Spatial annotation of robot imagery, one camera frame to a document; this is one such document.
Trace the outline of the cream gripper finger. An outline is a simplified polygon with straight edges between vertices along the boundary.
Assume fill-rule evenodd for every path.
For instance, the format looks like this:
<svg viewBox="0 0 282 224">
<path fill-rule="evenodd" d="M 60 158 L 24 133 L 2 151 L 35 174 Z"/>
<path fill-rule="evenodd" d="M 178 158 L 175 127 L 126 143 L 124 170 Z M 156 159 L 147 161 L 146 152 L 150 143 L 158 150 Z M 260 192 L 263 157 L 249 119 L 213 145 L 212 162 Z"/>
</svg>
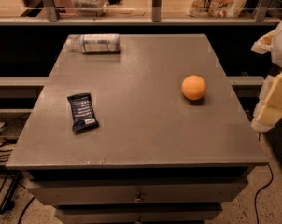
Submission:
<svg viewBox="0 0 282 224">
<path fill-rule="evenodd" d="M 268 132 L 282 119 L 282 72 L 268 75 L 263 81 L 259 101 L 253 112 L 251 127 L 256 132 Z"/>
<path fill-rule="evenodd" d="M 275 30 L 272 30 L 265 35 L 263 35 L 259 40 L 257 40 L 253 46 L 251 47 L 251 50 L 253 52 L 264 54 L 267 52 L 270 52 L 272 49 L 272 40 L 274 36 Z"/>
</svg>

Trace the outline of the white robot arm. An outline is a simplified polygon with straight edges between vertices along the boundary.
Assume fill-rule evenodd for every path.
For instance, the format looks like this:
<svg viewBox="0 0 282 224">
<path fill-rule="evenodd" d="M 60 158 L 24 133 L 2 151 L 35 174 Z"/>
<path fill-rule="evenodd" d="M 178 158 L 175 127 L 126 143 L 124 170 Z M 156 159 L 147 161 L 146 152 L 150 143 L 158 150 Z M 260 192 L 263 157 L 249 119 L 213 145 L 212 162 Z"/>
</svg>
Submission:
<svg viewBox="0 0 282 224">
<path fill-rule="evenodd" d="M 251 127 L 256 132 L 264 133 L 282 119 L 282 21 L 256 41 L 251 50 L 259 54 L 270 52 L 272 63 L 281 68 L 278 75 L 268 75 L 263 81 L 253 112 Z"/>
</svg>

